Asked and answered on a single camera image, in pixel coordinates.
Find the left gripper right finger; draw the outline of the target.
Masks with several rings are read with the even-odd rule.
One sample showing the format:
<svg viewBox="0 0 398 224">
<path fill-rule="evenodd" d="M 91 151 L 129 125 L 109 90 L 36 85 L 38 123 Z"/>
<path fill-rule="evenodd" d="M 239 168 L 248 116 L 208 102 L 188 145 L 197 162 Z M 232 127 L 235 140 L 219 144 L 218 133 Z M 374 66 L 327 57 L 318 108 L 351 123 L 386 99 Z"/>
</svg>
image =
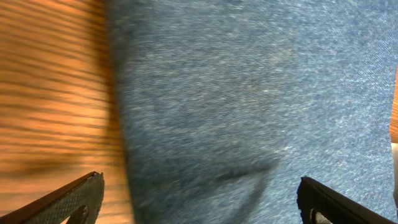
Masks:
<svg viewBox="0 0 398 224">
<path fill-rule="evenodd" d="M 395 224 L 310 177 L 302 177 L 297 205 L 303 224 Z"/>
</svg>

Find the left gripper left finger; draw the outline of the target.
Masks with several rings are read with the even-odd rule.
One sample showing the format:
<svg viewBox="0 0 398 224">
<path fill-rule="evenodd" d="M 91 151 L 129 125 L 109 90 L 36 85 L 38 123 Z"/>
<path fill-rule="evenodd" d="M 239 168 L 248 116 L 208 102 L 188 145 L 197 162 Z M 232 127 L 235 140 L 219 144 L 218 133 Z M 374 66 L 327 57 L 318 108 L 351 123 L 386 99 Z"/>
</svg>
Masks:
<svg viewBox="0 0 398 224">
<path fill-rule="evenodd" d="M 104 199 L 104 176 L 90 172 L 1 217 L 1 224 L 95 224 Z"/>
</svg>

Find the blue denim jeans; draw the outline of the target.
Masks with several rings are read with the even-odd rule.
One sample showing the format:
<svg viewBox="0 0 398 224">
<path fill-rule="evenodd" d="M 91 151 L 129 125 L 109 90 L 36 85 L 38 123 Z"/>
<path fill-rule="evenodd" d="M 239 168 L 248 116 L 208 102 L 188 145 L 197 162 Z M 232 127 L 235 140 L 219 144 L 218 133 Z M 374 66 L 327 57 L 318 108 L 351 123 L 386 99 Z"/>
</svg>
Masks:
<svg viewBox="0 0 398 224">
<path fill-rule="evenodd" d="M 137 223 L 300 223 L 303 176 L 396 220 L 396 1 L 106 6 Z"/>
</svg>

